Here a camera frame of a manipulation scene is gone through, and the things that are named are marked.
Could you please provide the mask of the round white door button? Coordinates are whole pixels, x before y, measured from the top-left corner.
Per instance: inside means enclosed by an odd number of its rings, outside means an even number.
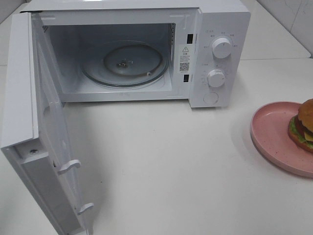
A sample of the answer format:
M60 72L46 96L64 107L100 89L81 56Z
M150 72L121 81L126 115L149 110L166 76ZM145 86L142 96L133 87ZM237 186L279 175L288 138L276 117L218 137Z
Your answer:
M208 105L213 105L218 102L219 95L215 92L210 92L204 95L203 101Z

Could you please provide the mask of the white timer knob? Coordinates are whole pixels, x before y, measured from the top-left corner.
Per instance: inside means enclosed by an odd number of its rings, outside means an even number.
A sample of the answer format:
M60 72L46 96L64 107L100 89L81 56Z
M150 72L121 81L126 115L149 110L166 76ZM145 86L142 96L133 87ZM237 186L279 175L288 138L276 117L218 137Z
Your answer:
M207 75L208 85L213 88L222 86L225 79L226 75L222 70L212 70Z

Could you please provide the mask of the pink speckled plate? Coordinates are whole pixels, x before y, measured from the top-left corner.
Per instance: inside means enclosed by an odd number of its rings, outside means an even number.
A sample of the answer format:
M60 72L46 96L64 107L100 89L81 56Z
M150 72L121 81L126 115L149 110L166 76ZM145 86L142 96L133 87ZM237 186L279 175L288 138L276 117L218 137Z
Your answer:
M298 146L288 134L289 121L300 103L273 102L260 107L250 124L256 149L274 165L295 175L313 177L313 154Z

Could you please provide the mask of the burger with lettuce and cheese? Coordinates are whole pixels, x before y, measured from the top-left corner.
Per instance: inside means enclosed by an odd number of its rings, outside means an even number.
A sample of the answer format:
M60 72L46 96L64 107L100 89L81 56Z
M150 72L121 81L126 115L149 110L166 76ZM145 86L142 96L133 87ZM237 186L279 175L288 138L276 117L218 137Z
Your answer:
M313 152L313 100L299 106L297 115L289 121L288 135L300 148Z

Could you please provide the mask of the white microwave door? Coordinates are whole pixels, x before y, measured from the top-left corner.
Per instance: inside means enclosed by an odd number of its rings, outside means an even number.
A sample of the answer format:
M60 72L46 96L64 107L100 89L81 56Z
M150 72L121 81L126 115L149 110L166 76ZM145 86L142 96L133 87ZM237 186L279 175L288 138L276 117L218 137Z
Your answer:
M55 86L59 77L49 28L37 13L12 17L1 151L56 232L89 235L63 104Z

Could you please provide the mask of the glass microwave turntable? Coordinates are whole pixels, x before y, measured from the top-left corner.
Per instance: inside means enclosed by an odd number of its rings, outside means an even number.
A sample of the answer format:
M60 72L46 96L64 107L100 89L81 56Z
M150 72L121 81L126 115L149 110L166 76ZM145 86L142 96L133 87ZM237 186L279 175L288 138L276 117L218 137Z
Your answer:
M91 47L81 57L89 79L109 87L137 87L159 79L168 69L166 52L140 41L115 41Z

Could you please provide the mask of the white microwave oven body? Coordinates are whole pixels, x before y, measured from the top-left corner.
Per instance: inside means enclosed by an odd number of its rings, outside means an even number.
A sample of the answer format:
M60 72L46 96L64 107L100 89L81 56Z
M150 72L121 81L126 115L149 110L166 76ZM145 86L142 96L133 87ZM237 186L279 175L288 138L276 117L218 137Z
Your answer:
M49 41L59 77L62 102L188 100L192 108L225 107L250 20L239 0L33 0L20 13L40 15L49 28ZM218 59L212 43L227 37L231 54ZM83 52L115 41L140 41L166 52L168 69L159 79L137 87L101 85L81 69ZM208 85L207 75L222 70L222 86ZM208 105L205 94L218 102Z

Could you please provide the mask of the upper white power knob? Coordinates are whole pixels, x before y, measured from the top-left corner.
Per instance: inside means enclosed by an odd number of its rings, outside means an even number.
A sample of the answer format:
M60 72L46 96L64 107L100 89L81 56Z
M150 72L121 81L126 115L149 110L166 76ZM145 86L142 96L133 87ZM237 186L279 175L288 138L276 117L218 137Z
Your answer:
M231 54L232 43L227 37L219 37L212 43L213 55L218 59L224 59Z

